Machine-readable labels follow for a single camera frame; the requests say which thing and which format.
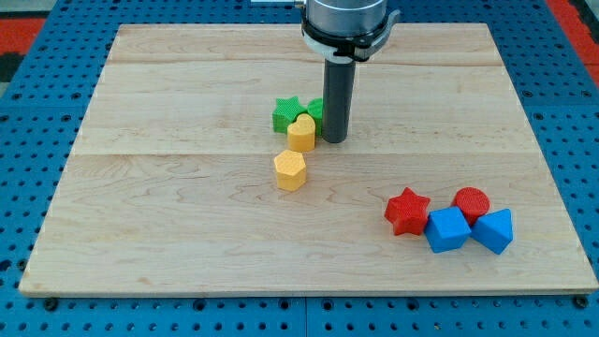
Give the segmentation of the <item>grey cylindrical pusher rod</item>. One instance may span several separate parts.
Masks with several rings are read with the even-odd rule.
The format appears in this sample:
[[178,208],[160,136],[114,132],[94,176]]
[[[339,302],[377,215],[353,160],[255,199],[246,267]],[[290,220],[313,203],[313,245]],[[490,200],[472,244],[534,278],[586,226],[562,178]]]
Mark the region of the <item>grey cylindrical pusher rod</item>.
[[349,126],[355,63],[325,61],[322,138],[329,143],[345,141]]

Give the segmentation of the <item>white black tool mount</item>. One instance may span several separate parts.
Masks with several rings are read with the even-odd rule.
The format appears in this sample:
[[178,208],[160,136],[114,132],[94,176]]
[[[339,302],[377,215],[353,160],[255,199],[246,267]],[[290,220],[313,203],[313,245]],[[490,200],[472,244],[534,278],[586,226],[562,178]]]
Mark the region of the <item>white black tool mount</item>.
[[400,20],[401,11],[390,11],[375,28],[362,35],[335,36],[316,28],[303,15],[302,36],[306,45],[326,60],[336,64],[367,62],[387,43],[393,26]]

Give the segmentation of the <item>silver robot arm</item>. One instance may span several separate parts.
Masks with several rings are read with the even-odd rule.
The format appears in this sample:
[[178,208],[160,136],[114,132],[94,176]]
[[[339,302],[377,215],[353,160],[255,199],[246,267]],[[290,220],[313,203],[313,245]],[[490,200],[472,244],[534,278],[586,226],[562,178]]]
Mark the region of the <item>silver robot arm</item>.
[[305,44],[324,58],[321,136],[341,143],[348,135],[356,64],[387,43],[402,12],[387,0],[251,0],[253,7],[300,11]]

